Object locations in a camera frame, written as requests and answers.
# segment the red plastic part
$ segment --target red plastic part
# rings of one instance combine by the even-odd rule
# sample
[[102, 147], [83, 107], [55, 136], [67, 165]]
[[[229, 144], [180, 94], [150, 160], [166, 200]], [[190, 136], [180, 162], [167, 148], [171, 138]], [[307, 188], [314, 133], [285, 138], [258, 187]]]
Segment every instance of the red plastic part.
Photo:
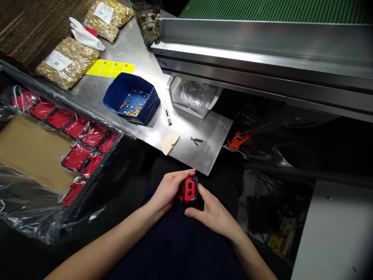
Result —
[[116, 139], [118, 138], [118, 134], [115, 132], [108, 132], [107, 138], [105, 141], [98, 147], [99, 151], [103, 152], [104, 154], [110, 151], [111, 147], [114, 145]]
[[65, 125], [67, 125], [73, 117], [73, 112], [69, 110], [59, 109], [53, 115], [49, 116], [46, 122], [56, 129], [61, 129]]
[[91, 151], [86, 147], [76, 144], [71, 147], [71, 151], [62, 160], [61, 164], [72, 172], [79, 172], [90, 153]]
[[89, 164], [82, 169], [82, 176], [89, 178], [97, 166], [100, 164], [103, 156], [100, 156], [99, 154], [94, 154], [89, 157]]
[[77, 119], [74, 119], [70, 124], [64, 128], [64, 132], [67, 135], [70, 135], [74, 139], [80, 138], [81, 135], [85, 133], [89, 126], [89, 120], [86, 118], [78, 116]]
[[190, 178], [185, 179], [185, 188], [184, 188], [184, 201], [185, 203], [189, 203], [195, 197], [195, 189], [196, 185], [195, 182]]
[[55, 107], [56, 106], [52, 102], [43, 98], [39, 104], [30, 108], [30, 114], [42, 121], [53, 112]]
[[186, 204], [198, 200], [198, 178], [192, 176], [186, 178], [179, 186], [178, 199]]
[[79, 180], [77, 180], [76, 182], [74, 182], [71, 186], [70, 186], [70, 191], [69, 193], [64, 197], [64, 199], [62, 200], [62, 203], [65, 205], [65, 206], [70, 206], [74, 199], [77, 197], [77, 195], [80, 193], [80, 191], [82, 190], [82, 188], [84, 187], [84, 184], [86, 183], [87, 181], [84, 180], [83, 178], [80, 178]]
[[238, 137], [240, 137], [240, 132], [238, 131], [236, 133], [236, 135], [233, 137], [232, 141], [229, 141], [228, 140], [228, 148], [231, 150], [231, 151], [236, 151], [240, 148], [240, 146], [246, 142], [247, 140], [250, 139], [250, 136], [249, 135], [246, 135], [244, 136], [243, 138], [241, 139], [238, 139]]
[[97, 30], [91, 29], [89, 27], [84, 27], [85, 30], [87, 30], [89, 33], [91, 33], [93, 36], [97, 37]]
[[12, 97], [12, 104], [21, 111], [28, 110], [32, 105], [39, 101], [38, 95], [28, 88], [22, 88], [24, 91], [16, 98]]
[[86, 135], [84, 135], [81, 140], [83, 143], [87, 144], [88, 146], [95, 148], [101, 140], [106, 135], [106, 128], [102, 125], [99, 125], [97, 123], [94, 123], [89, 128]]

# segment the yellow sticker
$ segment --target yellow sticker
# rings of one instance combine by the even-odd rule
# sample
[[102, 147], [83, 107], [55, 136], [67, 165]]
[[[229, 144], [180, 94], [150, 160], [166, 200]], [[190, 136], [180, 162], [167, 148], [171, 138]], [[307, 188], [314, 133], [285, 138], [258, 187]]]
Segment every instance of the yellow sticker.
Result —
[[294, 227], [288, 219], [283, 219], [280, 229], [282, 234], [271, 235], [267, 245], [273, 252], [281, 258], [284, 258], [288, 252], [290, 242], [294, 235]]
[[103, 77], [110, 77], [110, 74], [112, 73], [113, 64], [113, 61], [104, 60], [99, 75]]
[[135, 64], [98, 59], [86, 74], [116, 78], [122, 72], [133, 74], [134, 69]]
[[110, 77], [116, 78], [122, 72], [123, 66], [123, 62], [114, 62], [112, 74], [110, 75]]
[[88, 75], [98, 75], [100, 70], [101, 70], [101, 66], [102, 66], [102, 63], [103, 63], [103, 60], [102, 59], [98, 59], [94, 65], [92, 65], [92, 67], [88, 70], [87, 74]]
[[133, 70], [135, 69], [135, 64], [124, 64], [122, 72], [133, 74]]

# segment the small pliers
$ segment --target small pliers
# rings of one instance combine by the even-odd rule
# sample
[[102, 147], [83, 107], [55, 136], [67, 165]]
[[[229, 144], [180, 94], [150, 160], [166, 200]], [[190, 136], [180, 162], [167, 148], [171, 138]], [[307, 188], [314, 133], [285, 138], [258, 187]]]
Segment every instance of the small pliers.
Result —
[[197, 147], [199, 147], [199, 145], [197, 144], [197, 142], [200, 142], [200, 143], [203, 142], [201, 139], [195, 138], [193, 136], [191, 136], [190, 139], [193, 140], [193, 142], [197, 145]]

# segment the red pliers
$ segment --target red pliers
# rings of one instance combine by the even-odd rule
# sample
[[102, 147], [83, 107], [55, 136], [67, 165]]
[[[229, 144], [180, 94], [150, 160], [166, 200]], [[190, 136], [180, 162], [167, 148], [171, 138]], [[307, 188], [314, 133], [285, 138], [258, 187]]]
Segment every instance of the red pliers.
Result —
[[237, 151], [240, 148], [240, 146], [249, 139], [250, 136], [246, 134], [246, 132], [241, 135], [240, 131], [237, 131], [236, 135], [232, 138], [232, 140], [228, 140], [228, 148], [231, 151]]

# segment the bag of brass parts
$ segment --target bag of brass parts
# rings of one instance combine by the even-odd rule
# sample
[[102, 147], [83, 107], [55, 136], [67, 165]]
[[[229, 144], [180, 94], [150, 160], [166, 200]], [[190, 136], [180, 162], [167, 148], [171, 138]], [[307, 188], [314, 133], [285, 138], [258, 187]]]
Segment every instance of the bag of brass parts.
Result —
[[133, 16], [132, 9], [115, 0], [98, 0], [87, 14], [87, 27], [97, 30], [98, 35], [114, 43], [119, 27]]
[[68, 37], [36, 68], [36, 74], [63, 89], [71, 88], [98, 59], [99, 52]]

